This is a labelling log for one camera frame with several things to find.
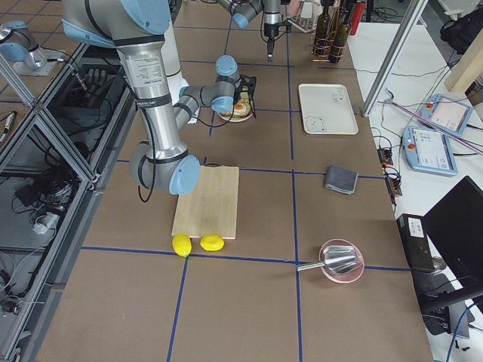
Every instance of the tray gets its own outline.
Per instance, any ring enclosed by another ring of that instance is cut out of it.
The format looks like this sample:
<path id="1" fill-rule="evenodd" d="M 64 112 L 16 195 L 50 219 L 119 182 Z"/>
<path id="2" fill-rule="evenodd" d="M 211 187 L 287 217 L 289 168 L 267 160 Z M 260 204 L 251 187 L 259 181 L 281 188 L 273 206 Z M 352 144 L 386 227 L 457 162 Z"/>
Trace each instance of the tray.
<path id="1" fill-rule="evenodd" d="M 300 84 L 303 129 L 309 134 L 358 133 L 347 88 L 341 84 Z"/>

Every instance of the lemon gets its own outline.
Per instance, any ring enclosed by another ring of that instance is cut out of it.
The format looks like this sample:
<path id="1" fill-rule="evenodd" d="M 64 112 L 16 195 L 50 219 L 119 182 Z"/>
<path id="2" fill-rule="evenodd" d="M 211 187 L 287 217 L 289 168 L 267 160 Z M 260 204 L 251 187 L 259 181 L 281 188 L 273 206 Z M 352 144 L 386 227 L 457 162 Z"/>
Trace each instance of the lemon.
<path id="1" fill-rule="evenodd" d="M 186 234 L 177 234 L 173 241 L 174 252 L 183 258 L 186 258 L 191 253 L 191 239 Z"/>
<path id="2" fill-rule="evenodd" d="M 217 251 L 225 245 L 225 241 L 218 235 L 206 235 L 200 240 L 199 244 L 206 251 Z"/>

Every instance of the white desk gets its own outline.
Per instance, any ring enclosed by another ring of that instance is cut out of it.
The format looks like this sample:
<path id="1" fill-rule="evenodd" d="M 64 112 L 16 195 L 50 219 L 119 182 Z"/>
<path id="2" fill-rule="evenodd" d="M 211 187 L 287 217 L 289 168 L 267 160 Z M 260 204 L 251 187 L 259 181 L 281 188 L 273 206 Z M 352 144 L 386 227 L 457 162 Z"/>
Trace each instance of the white desk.
<path id="1" fill-rule="evenodd" d="M 376 78 L 376 74 L 364 72 L 362 70 L 377 71 L 383 62 L 386 52 L 392 42 L 392 39 L 398 29 L 395 24 L 376 24 L 376 23 L 361 23 L 359 25 L 357 34 L 349 37 L 349 48 L 352 54 L 354 66 L 358 69 L 358 82 L 361 88 L 364 99 L 367 97 L 371 85 Z M 428 32 L 423 26 L 416 26 L 404 46 L 398 61 L 395 64 L 392 73 L 404 75 L 422 75 L 427 72 L 433 72 L 445 66 L 446 62 L 438 51 L 438 48 L 429 37 Z M 390 75 L 386 83 L 386 88 L 391 90 L 395 95 L 395 101 L 402 105 L 410 105 L 414 103 L 425 102 L 425 95 L 428 90 L 440 78 L 446 78 L 449 73 L 447 69 L 425 75 L 423 77 L 406 77 L 398 75 Z M 447 94 L 456 100 L 461 100 L 465 97 L 464 94 L 449 93 L 444 85 L 444 80 L 435 89 L 434 93 Z M 379 100 L 385 100 L 389 94 L 383 92 L 379 95 Z M 371 126 L 377 127 L 382 135 L 388 137 L 393 145 L 399 144 L 399 139 L 396 135 L 384 130 L 381 127 L 383 117 L 381 115 L 383 110 L 384 122 L 386 128 L 401 134 L 408 122 L 410 116 L 403 111 L 396 109 L 391 105 L 378 104 L 374 107 L 370 114 Z M 481 119 L 473 112 L 469 121 L 478 127 L 483 126 Z M 463 137 L 474 142 L 483 144 L 483 132 L 467 128 Z M 388 146 L 387 141 L 381 140 L 382 146 Z M 460 144 L 451 141 L 453 151 L 456 153 L 471 153 Z M 483 188 L 483 157 L 469 156 L 457 157 L 458 175 L 454 177 L 436 176 L 428 173 L 420 173 L 409 168 L 405 156 L 401 155 L 398 158 L 398 148 L 393 149 L 393 160 L 395 166 L 399 168 L 402 177 L 401 190 L 403 196 L 396 199 L 397 208 L 395 216 L 402 213 L 413 213 L 417 215 L 424 215 L 436 202 L 438 202 L 446 193 L 456 185 L 465 175 L 470 175 L 475 182 Z M 448 278 L 453 279 L 454 276 L 448 271 Z M 471 312 L 476 317 L 476 322 L 473 324 L 477 327 L 483 326 L 483 315 L 477 308 L 472 308 Z M 483 356 L 483 332 L 470 329 L 470 340 L 458 339 L 460 347 L 470 346 L 468 351 L 461 349 L 454 349 L 451 352 L 451 361 L 453 362 L 476 362 L 481 361 Z M 448 353 L 448 347 L 451 342 L 451 336 L 442 334 L 433 336 L 428 333 L 429 341 L 432 346 L 432 353 L 435 360 L 445 360 Z"/>

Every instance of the black bag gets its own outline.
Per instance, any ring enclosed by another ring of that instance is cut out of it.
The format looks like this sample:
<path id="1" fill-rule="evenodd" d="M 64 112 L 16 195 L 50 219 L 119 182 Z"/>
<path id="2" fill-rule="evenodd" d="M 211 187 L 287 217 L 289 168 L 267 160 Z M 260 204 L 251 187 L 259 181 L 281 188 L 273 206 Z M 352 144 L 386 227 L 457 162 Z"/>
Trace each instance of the black bag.
<path id="1" fill-rule="evenodd" d="M 457 54 L 464 54 L 476 36 L 483 28 L 483 5 L 471 13 L 454 21 L 448 21 L 439 31 L 442 41 L 456 50 Z"/>

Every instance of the wooden board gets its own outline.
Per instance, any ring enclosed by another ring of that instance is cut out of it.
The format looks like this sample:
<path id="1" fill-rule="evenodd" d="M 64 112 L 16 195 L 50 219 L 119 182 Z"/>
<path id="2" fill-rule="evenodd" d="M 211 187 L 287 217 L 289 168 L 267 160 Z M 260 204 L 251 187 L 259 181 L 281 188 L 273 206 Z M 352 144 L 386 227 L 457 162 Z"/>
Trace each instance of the wooden board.
<path id="1" fill-rule="evenodd" d="M 465 92 L 476 77 L 483 72 L 483 30 L 461 57 L 446 78 L 446 88 L 451 92 Z"/>
<path id="2" fill-rule="evenodd" d="M 198 185 L 178 198 L 172 235 L 219 235 L 234 239 L 238 204 L 238 167 L 202 167 Z"/>

